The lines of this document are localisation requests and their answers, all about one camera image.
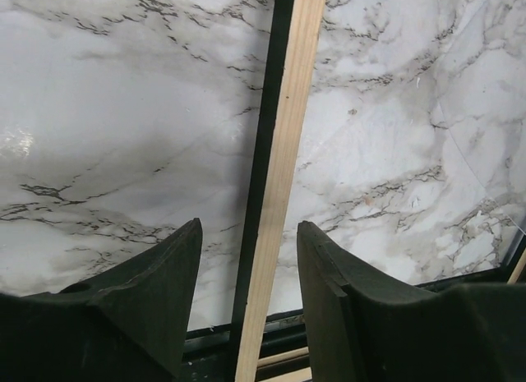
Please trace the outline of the light wooden picture frame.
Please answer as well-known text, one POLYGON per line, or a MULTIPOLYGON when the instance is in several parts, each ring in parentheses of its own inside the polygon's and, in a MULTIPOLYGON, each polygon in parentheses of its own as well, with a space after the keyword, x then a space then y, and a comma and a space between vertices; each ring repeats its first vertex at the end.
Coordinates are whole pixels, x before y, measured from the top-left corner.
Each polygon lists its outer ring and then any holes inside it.
POLYGON ((275 0, 227 378, 301 304, 310 220, 408 283, 517 278, 525 0, 275 0))

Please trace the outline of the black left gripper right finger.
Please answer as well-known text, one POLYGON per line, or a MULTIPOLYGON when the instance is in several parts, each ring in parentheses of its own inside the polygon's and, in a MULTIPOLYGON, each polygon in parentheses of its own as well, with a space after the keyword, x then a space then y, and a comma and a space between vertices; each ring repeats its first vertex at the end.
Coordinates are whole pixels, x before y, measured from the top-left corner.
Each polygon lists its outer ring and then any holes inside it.
POLYGON ((525 286, 430 292, 347 252, 314 223, 297 233, 316 381, 522 381, 525 286))

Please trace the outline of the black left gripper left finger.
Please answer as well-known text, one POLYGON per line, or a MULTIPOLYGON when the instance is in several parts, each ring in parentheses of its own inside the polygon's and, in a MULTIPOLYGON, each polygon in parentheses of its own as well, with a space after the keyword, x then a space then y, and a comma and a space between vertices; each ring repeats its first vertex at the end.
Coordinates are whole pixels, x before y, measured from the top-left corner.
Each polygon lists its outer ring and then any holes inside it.
POLYGON ((193 219, 61 292, 2 295, 2 380, 175 381, 202 237, 193 219))

